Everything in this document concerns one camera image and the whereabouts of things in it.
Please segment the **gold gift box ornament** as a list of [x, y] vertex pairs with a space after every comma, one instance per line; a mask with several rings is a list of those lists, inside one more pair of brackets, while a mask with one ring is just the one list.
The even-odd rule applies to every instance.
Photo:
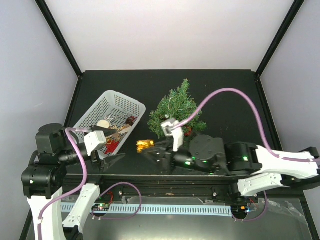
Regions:
[[138, 140], [136, 142], [136, 149], [138, 153], [142, 153], [143, 150], [151, 148], [155, 145], [155, 142], [151, 139]]

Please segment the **red gift box ornament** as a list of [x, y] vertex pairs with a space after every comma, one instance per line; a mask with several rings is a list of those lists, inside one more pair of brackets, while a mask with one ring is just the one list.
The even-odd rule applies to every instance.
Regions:
[[184, 136], [185, 136], [185, 137], [190, 136], [191, 133], [192, 133], [192, 131], [193, 131], [193, 129], [192, 129], [190, 126], [186, 127], [186, 128], [184, 129]]

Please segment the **white perforated plastic basket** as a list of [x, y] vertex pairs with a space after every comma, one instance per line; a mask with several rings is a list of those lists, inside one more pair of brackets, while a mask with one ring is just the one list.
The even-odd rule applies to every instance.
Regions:
[[99, 121], [107, 121], [110, 127], [121, 129], [120, 134], [108, 140], [98, 151], [101, 158], [116, 155], [146, 112], [146, 106], [120, 92], [105, 91], [74, 125], [77, 129], [87, 129]]

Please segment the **small green christmas tree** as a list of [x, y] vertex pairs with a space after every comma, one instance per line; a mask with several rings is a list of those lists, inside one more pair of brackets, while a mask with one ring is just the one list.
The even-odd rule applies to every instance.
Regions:
[[156, 134], [159, 139], [165, 136], [161, 123], [171, 118], [182, 122], [198, 108], [197, 103], [189, 93], [189, 87], [188, 79], [184, 79], [181, 86], [171, 89], [169, 94], [161, 99], [156, 110], [150, 112], [147, 125], [149, 130]]

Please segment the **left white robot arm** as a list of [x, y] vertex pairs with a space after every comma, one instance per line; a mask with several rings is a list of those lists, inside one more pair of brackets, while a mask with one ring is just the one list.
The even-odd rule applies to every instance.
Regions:
[[[37, 240], [82, 240], [93, 204], [103, 199], [108, 188], [102, 177], [88, 176], [86, 162], [100, 171], [119, 158], [100, 158], [98, 150], [116, 129], [98, 125], [65, 128], [59, 123], [42, 126], [35, 136], [37, 151], [21, 175], [23, 194], [30, 206]], [[63, 192], [67, 167], [80, 164], [83, 178], [76, 188]]]

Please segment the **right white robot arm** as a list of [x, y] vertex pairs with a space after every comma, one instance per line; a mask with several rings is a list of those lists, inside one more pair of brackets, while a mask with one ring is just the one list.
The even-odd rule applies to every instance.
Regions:
[[137, 152], [163, 175], [180, 167], [217, 177], [235, 177], [236, 183], [227, 189], [228, 198], [234, 202], [276, 188], [310, 190], [320, 185], [320, 156], [315, 147], [271, 154], [254, 143], [225, 144], [222, 138], [204, 134], [179, 147], [172, 139], [158, 143], [139, 140], [136, 146]]

